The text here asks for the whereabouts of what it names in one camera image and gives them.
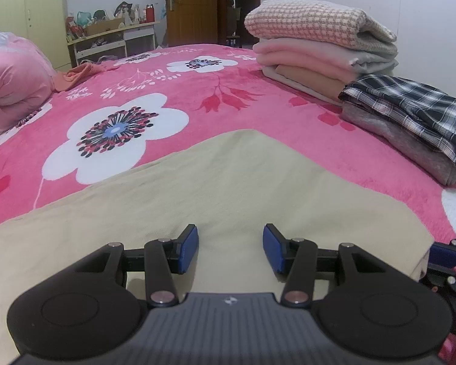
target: houndstooth blanket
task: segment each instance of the houndstooth blanket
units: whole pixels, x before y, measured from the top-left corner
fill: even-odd
[[[266,0],[245,18],[258,38],[303,38],[397,55],[397,36],[363,10],[317,0]]]

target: wardrobe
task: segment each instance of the wardrobe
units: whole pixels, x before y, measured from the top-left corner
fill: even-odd
[[[66,0],[0,0],[0,31],[34,42],[56,70],[67,71]]]

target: white desk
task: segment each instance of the white desk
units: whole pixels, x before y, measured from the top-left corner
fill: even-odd
[[[115,29],[110,31],[105,31],[104,33],[99,33],[95,35],[90,35],[88,37],[78,38],[77,40],[67,43],[69,48],[69,55],[71,57],[71,64],[73,67],[79,65],[80,61],[87,56],[96,55],[97,53],[102,53],[107,50],[113,50],[116,48],[123,47],[125,49],[125,57],[129,56],[127,46],[129,41],[145,38],[146,41],[150,40],[150,46],[146,47],[145,50],[137,51],[138,53],[147,52],[149,50],[154,50],[156,45],[156,36],[154,33],[154,25],[159,24],[160,22],[151,22],[151,23],[142,23],[140,25],[126,26],[121,29]],[[95,39],[105,37],[108,34],[121,33],[122,39],[115,42],[106,43],[98,47],[92,47],[88,49],[81,49],[81,43],[83,42],[94,42]]]

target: ribbed gray surface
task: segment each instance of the ribbed gray surface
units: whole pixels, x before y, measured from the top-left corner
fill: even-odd
[[[68,362],[70,365],[379,363],[383,362],[340,349],[320,332],[309,312],[284,308],[272,294],[189,294],[179,306],[151,311],[141,330],[110,353]],[[442,364],[437,358],[405,363]],[[56,364],[59,363],[25,356],[14,365]]]

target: cardboard box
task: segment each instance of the cardboard box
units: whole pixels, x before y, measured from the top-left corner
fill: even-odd
[[[103,20],[101,22],[95,23],[85,27],[86,35],[95,35],[99,33],[104,33],[105,31],[116,30],[120,23],[123,23],[123,18],[113,19],[113,20]]]

